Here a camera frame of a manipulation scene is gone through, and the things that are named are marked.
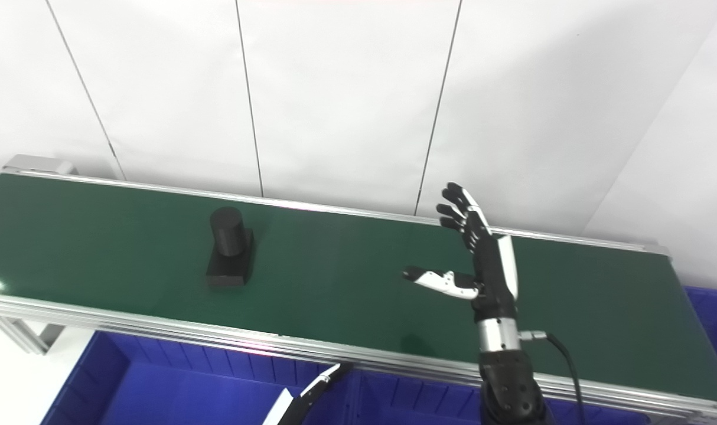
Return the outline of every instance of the black cylindrical object on base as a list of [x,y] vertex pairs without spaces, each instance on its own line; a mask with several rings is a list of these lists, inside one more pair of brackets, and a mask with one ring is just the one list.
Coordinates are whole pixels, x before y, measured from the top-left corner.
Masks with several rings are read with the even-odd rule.
[[210,217],[214,245],[226,257],[240,255],[247,248],[243,215],[237,208],[221,207]]

